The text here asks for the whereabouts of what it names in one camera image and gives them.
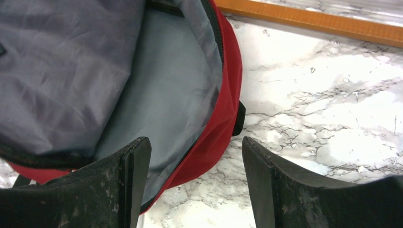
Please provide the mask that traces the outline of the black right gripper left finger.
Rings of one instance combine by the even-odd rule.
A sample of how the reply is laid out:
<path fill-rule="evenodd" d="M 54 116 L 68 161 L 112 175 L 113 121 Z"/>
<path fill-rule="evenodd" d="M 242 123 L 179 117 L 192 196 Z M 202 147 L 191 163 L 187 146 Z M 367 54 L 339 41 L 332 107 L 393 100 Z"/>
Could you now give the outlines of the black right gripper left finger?
<path fill-rule="evenodd" d="M 139 137 L 121 150 L 42 185 L 0 191 L 3 228 L 135 228 L 151 144 Z"/>

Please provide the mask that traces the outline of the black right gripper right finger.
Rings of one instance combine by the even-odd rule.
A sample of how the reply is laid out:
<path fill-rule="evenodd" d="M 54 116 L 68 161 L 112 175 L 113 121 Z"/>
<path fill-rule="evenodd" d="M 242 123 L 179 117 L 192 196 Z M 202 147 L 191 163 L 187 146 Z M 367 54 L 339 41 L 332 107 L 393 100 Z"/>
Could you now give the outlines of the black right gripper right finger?
<path fill-rule="evenodd" d="M 288 161 L 250 137 L 242 157 L 259 228 L 400 228 L 403 178 L 366 184 L 332 179 Z"/>

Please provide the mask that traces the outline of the red backpack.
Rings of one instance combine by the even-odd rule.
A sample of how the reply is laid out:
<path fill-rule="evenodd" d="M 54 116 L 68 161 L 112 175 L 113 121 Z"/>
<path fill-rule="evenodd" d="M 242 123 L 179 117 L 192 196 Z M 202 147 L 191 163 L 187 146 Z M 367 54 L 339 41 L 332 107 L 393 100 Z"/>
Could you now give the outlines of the red backpack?
<path fill-rule="evenodd" d="M 39 183 L 147 137 L 144 213 L 241 133 L 241 82 L 212 0 L 0 3 L 0 156 Z"/>

